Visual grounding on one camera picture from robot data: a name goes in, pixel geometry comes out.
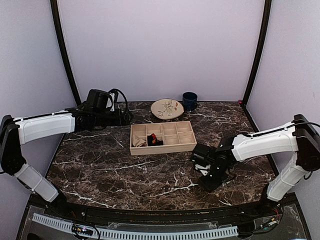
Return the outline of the black argyle sock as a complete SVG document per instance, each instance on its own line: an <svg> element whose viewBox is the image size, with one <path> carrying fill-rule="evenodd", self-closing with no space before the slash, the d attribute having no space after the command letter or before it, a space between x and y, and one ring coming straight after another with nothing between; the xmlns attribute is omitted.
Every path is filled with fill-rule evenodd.
<svg viewBox="0 0 320 240"><path fill-rule="evenodd" d="M157 136L152 133L151 135L147 136L147 146L154 147L154 146L163 146L163 140L157 139Z"/></svg>

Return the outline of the patterned ceramic plate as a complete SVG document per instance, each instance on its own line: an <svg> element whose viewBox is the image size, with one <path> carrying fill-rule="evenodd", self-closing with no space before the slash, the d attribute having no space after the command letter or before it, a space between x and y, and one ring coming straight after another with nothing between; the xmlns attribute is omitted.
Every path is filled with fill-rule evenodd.
<svg viewBox="0 0 320 240"><path fill-rule="evenodd" d="M184 113L184 107L180 102L168 98L155 101L150 110L155 117L161 120L175 119Z"/></svg>

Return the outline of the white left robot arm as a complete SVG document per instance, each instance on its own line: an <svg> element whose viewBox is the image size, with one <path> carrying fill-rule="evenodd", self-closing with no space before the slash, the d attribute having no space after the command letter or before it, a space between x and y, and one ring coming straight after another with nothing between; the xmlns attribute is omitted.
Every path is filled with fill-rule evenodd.
<svg viewBox="0 0 320 240"><path fill-rule="evenodd" d="M26 145L35 145L59 136L83 131L103 130L108 126L126 126L133 120L129 103L117 105L119 89L91 89L87 99L76 107L34 116L5 115L0 122L0 169L39 195L60 218L71 213L66 197L38 168L33 167L23 152Z"/></svg>

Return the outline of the left black corner post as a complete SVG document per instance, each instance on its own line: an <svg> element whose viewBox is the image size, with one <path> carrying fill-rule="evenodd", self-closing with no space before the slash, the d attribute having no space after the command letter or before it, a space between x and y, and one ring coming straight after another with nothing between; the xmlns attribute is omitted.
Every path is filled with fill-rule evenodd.
<svg viewBox="0 0 320 240"><path fill-rule="evenodd" d="M66 43L64 39L63 28L62 28L62 23L61 23L59 8L58 8L58 1L50 0L50 7L51 7L51 14L52 14L52 19L54 23L56 38L57 38L63 66L65 69L65 73L67 76L68 84L71 89L75 104L78 106L81 104L81 98L80 98L78 88L76 86L76 81L73 75L72 67L70 64L70 60L69 60L69 56L66 48Z"/></svg>

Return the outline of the black corner post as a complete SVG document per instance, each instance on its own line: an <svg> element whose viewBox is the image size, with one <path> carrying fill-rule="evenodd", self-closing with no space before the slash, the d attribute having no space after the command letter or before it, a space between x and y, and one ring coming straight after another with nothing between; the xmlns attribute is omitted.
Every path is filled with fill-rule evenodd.
<svg viewBox="0 0 320 240"><path fill-rule="evenodd" d="M250 71L250 75L248 78L248 82L246 85L246 89L244 92L244 96L242 98L242 105L244 108L247 107L247 104L249 102L253 86L255 83L255 79L258 73L258 68L260 65L263 49L264 49L264 44L265 44L265 39L267 35L267 30L268 30L268 24L269 24L269 19L270 19L270 13L271 13L271 7L272 7L272 0L265 0L264 1L264 8L263 8L263 13L262 13L262 20L261 20L261 26L260 26L260 31L259 31L259 36L258 36L258 41L257 41L257 46L256 46L256 51Z"/></svg>
<svg viewBox="0 0 320 240"><path fill-rule="evenodd" d="M63 66L65 69L65 73L67 76L68 84L71 89L75 104L78 106L81 104L81 98L80 98L78 88L76 86L76 81L73 75L72 67L70 64L70 60L69 60L69 56L66 48L66 43L64 39L63 28L62 28L62 23L61 23L59 8L58 8L58 1L50 0L50 7L51 7L51 14L52 14L52 19L54 23L56 38L57 38Z"/></svg>

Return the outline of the wooden compartment tray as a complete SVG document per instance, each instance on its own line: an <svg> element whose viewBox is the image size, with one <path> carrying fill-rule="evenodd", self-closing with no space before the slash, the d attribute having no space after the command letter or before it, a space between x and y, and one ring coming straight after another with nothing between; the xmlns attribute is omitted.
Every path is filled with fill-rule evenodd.
<svg viewBox="0 0 320 240"><path fill-rule="evenodd" d="M161 146L133 147L132 135L145 138L155 134L158 140L163 140ZM161 122L135 124L130 127L130 153L132 156L190 152L197 140L190 121Z"/></svg>

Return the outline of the beige striped sock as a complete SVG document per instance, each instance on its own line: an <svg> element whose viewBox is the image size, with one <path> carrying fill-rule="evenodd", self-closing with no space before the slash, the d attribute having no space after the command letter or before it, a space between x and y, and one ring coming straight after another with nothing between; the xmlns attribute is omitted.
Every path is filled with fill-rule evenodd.
<svg viewBox="0 0 320 240"><path fill-rule="evenodd" d="M147 141L144 137L139 137L135 134L132 135L132 146L135 148L146 147Z"/></svg>

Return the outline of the right black corner post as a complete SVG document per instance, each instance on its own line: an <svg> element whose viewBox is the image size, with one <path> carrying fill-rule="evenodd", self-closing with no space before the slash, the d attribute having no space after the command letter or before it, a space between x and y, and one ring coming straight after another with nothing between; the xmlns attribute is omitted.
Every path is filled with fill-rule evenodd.
<svg viewBox="0 0 320 240"><path fill-rule="evenodd" d="M263 8L263 13L262 13L262 20L261 20L261 26L260 26L260 31L259 31L259 36L258 36L258 41L257 41L257 46L256 46L256 51L250 71L250 75L248 78L248 82L246 85L246 89L244 92L244 96L242 98L242 105L244 108L247 107L247 104L249 102L253 86L255 83L255 79L258 73L258 68L260 65L263 49L264 49L264 44L265 44L265 39L267 35L267 30L268 30L268 24L269 24L269 19L270 19L270 13L271 13L271 7L272 7L272 0L265 0L264 1L264 8Z"/></svg>

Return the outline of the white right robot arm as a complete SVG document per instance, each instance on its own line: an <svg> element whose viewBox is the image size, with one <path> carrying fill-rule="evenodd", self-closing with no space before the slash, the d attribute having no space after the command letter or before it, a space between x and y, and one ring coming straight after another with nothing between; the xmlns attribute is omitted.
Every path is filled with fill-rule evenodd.
<svg viewBox="0 0 320 240"><path fill-rule="evenodd" d="M211 192L226 179L227 170L236 163L260 156L287 157L288 162L262 194L255 213L266 217L305 175L320 168L320 125L296 114L292 121L281 126L254 133L242 133L223 138L217 147L197 144L191 162L202 176L202 187Z"/></svg>

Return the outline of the dark blue mug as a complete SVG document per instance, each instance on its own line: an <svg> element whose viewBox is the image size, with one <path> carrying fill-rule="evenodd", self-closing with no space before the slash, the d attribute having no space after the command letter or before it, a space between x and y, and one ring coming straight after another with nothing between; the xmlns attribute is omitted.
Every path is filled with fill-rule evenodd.
<svg viewBox="0 0 320 240"><path fill-rule="evenodd" d="M193 111L197 108L198 95L194 92L185 92L182 95L182 105L185 112Z"/></svg>

